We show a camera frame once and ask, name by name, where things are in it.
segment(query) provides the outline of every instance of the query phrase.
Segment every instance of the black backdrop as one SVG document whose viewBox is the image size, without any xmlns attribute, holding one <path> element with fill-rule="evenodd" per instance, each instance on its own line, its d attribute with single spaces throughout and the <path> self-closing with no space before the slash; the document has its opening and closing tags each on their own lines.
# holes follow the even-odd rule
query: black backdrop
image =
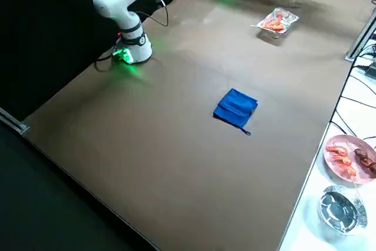
<svg viewBox="0 0 376 251">
<path fill-rule="evenodd" d="M 92 0 L 3 0 L 0 107 L 24 120 L 116 40 L 117 28 Z M 155 0 L 130 9 L 148 14 Z"/>
</svg>

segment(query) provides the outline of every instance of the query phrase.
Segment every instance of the pink plate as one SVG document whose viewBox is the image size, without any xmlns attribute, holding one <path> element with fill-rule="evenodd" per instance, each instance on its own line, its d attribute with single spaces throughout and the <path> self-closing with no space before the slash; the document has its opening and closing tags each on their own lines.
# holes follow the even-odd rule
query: pink plate
<svg viewBox="0 0 376 251">
<path fill-rule="evenodd" d="M 359 161 L 355 158 L 354 150 L 360 148 L 365 150 L 368 154 L 368 157 L 372 159 L 374 162 L 376 162 L 376 152 L 367 142 L 351 135 L 336 135 L 330 138 L 325 144 L 325 147 L 323 148 L 324 159 L 328 167 L 340 178 L 348 182 L 352 182 L 350 176 L 347 173 L 343 173 L 341 171 L 341 169 L 338 166 L 339 163 L 333 162 L 331 160 L 333 154 L 326 151 L 326 147 L 328 146 L 342 146 L 347 149 L 348 157 L 352 161 L 351 166 L 357 172 L 357 176 L 353 177 L 355 183 L 363 184 L 372 182 L 376 179 L 376 176 L 373 175 L 368 168 L 362 166 L 362 164 L 360 164 Z"/>
</svg>

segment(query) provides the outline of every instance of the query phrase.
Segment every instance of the food on plate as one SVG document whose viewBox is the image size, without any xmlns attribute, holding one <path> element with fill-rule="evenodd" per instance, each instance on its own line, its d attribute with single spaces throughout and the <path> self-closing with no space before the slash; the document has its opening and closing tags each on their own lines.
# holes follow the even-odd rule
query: food on plate
<svg viewBox="0 0 376 251">
<path fill-rule="evenodd" d="M 361 164 L 362 164 L 363 166 L 365 166 L 366 168 L 369 168 L 370 165 L 374 162 L 374 161 L 372 161 L 370 158 L 359 159 L 359 161 L 360 161 Z"/>
<path fill-rule="evenodd" d="M 265 22 L 261 27 L 263 27 L 264 29 L 271 29 L 272 31 L 282 31 L 284 29 L 284 26 L 281 25 L 282 18 L 282 14 L 277 14 L 276 20 L 270 19 L 269 21 Z"/>
<path fill-rule="evenodd" d="M 370 164 L 368 168 L 376 176 L 376 162 Z"/>
<path fill-rule="evenodd" d="M 283 25 L 264 24 L 261 27 L 263 27 L 264 29 L 271 29 L 272 31 L 282 31 L 284 29 Z"/>
<path fill-rule="evenodd" d="M 344 165 L 351 166 L 351 159 L 348 156 L 333 155 L 331 160 L 335 162 L 342 162 Z"/>
<path fill-rule="evenodd" d="M 355 152 L 355 155 L 359 158 L 368 158 L 368 154 L 363 149 L 358 148 L 358 149 L 355 149 L 354 152 Z"/>
<path fill-rule="evenodd" d="M 352 166 L 348 166 L 345 164 L 338 164 L 338 167 L 341 169 L 342 173 L 347 173 L 350 176 L 357 176 L 357 173 Z"/>
<path fill-rule="evenodd" d="M 336 153 L 341 156 L 347 156 L 348 152 L 345 147 L 342 146 L 327 146 L 326 151 Z"/>
<path fill-rule="evenodd" d="M 368 168 L 374 161 L 368 157 L 368 154 L 363 149 L 356 149 L 354 150 L 355 156 L 360 161 L 360 163 Z"/>
</svg>

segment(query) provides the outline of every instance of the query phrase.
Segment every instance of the foil container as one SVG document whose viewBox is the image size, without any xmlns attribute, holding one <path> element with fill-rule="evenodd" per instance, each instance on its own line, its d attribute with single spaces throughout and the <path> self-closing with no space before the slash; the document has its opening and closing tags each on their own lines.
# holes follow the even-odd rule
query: foil container
<svg viewBox="0 0 376 251">
<path fill-rule="evenodd" d="M 368 225 L 362 200 L 353 190 L 340 185 L 329 186 L 323 191 L 318 214 L 321 221 L 339 235 L 357 235 Z"/>
<path fill-rule="evenodd" d="M 281 20 L 281 25 L 284 27 L 284 29 L 280 31 L 274 31 L 272 29 L 266 29 L 263 27 L 263 25 L 270 23 L 271 21 L 277 20 L 278 15 L 282 15 L 282 20 Z M 272 34 L 275 34 L 278 38 L 280 35 L 283 35 L 286 33 L 290 28 L 293 23 L 295 23 L 297 20 L 299 20 L 299 17 L 289 11 L 286 11 L 283 8 L 276 8 L 272 13 L 267 15 L 261 22 L 259 22 L 255 27 L 258 27 L 260 29 L 263 29 L 265 31 L 268 31 Z"/>
</svg>

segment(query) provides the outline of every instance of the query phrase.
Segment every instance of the plastic food container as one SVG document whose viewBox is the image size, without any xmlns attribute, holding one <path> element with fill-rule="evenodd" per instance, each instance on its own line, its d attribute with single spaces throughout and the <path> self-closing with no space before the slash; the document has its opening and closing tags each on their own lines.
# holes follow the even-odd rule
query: plastic food container
<svg viewBox="0 0 376 251">
<path fill-rule="evenodd" d="M 268 31 L 272 34 L 273 38 L 279 38 L 285 34 L 297 20 L 299 20 L 297 15 L 283 8 L 276 8 L 256 26 L 252 26 Z"/>
</svg>

